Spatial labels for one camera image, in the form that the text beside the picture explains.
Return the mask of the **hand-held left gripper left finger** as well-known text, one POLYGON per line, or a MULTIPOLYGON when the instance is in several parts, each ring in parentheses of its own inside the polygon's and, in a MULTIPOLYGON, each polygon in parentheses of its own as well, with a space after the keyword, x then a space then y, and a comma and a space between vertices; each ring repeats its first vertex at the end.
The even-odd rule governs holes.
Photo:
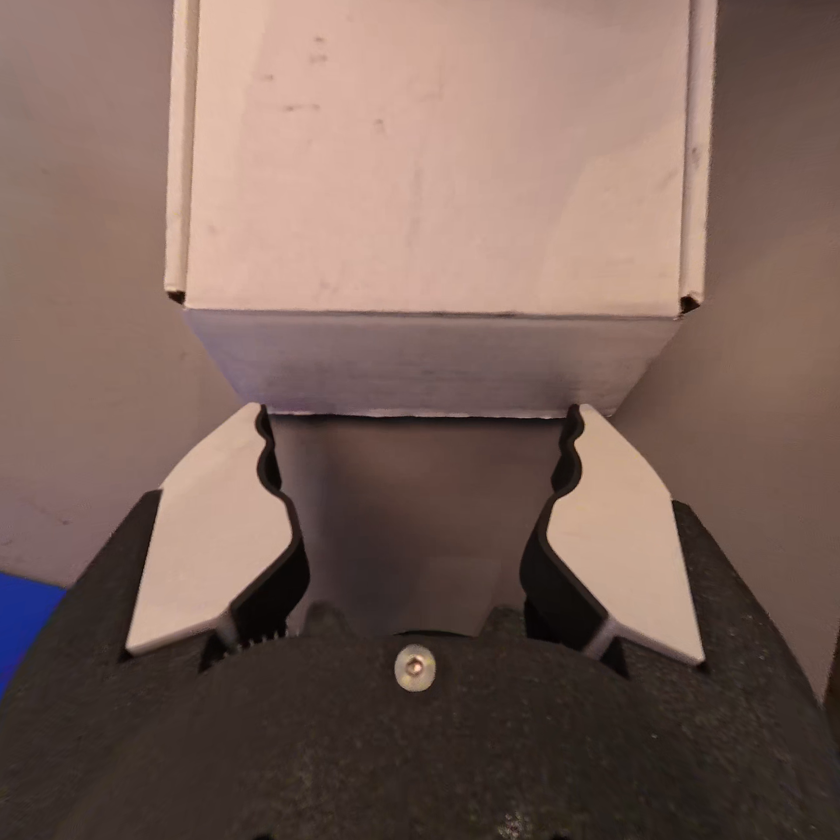
POLYGON ((125 639, 134 657, 199 634, 224 650, 283 637, 310 582, 266 408, 240 408, 160 486, 125 639))

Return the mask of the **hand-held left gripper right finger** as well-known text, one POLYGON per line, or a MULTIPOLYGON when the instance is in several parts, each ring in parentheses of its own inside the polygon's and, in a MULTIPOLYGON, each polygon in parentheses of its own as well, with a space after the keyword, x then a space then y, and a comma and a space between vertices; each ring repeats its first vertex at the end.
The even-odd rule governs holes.
POLYGON ((616 641, 702 665, 673 498, 593 406, 563 420, 559 460, 523 551, 528 634, 603 660, 616 641))

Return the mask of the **blue plastic bin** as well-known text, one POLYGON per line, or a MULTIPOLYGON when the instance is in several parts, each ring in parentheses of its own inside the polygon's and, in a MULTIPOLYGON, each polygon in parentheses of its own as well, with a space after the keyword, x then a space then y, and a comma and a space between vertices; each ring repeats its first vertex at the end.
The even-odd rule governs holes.
POLYGON ((67 590, 1 573, 1 694, 67 590))

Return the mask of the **white cardboard mailer box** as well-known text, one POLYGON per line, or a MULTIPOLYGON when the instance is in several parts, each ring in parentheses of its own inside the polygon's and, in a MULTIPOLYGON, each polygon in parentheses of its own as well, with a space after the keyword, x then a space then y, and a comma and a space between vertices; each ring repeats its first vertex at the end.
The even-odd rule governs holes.
POLYGON ((705 297, 718 2, 174 2, 164 288, 275 414, 613 415, 705 297))

